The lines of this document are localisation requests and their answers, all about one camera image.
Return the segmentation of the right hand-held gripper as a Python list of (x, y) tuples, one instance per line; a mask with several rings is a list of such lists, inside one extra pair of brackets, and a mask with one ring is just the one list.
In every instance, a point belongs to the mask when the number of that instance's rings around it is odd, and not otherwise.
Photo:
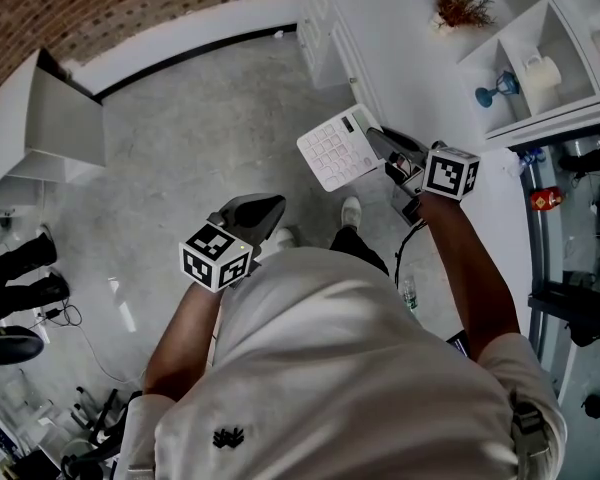
[(461, 201), (474, 189), (480, 157), (438, 142), (428, 149), (418, 140), (389, 127), (371, 127), (366, 139), (396, 188), (392, 206), (409, 226), (416, 226), (419, 197), (429, 192)]

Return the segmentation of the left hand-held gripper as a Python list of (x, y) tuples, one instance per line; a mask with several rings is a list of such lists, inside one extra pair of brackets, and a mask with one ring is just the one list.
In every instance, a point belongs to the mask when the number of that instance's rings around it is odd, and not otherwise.
[(236, 287), (260, 266), (256, 259), (262, 254), (262, 244), (271, 237), (285, 209), (286, 198), (279, 194), (253, 193), (229, 200), (222, 212), (253, 213), (258, 218), (254, 247), (208, 218), (179, 243), (181, 272), (212, 293)]

